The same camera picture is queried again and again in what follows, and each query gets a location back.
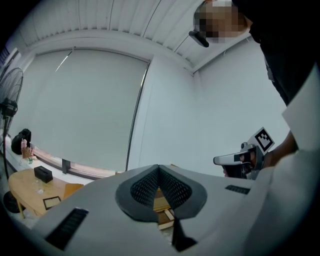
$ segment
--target wooden table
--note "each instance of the wooden table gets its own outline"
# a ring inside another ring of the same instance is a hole
[[[67,182],[55,177],[48,183],[44,183],[40,180],[43,187],[43,193],[39,194],[35,191],[33,185],[36,180],[37,178],[35,177],[34,169],[21,170],[9,177],[9,188],[17,201],[22,219],[25,218],[25,215],[21,205],[36,216],[42,216],[47,212],[43,199],[56,196],[59,196],[61,200],[64,199],[65,186],[68,184]]]

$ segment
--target black bag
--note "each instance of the black bag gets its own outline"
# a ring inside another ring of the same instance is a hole
[[[28,129],[23,129],[19,132],[17,136],[13,138],[11,141],[11,149],[14,153],[17,155],[22,155],[21,152],[21,141],[25,139],[26,140],[26,146],[30,147],[30,141],[31,141],[31,131]]]

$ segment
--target floor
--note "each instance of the floor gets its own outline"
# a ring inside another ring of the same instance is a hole
[[[7,168],[8,168],[9,176],[14,173],[14,171],[10,168],[10,166],[7,166]],[[1,177],[0,178],[0,201],[1,201],[1,204],[3,205],[4,195],[6,192],[9,191],[9,186],[8,186],[8,181],[5,173],[4,160],[1,155],[0,155],[0,177]],[[20,213],[12,213],[8,210],[6,212],[11,218],[21,222],[22,224],[27,226],[29,229],[31,229],[39,219],[39,217],[34,216],[30,211],[28,211],[28,209],[25,209],[23,211],[25,219],[21,219]]]

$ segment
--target black tissue box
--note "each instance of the black tissue box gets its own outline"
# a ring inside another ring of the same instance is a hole
[[[53,180],[52,171],[44,168],[43,166],[34,168],[34,176],[42,180],[44,183],[48,183],[49,181]]]

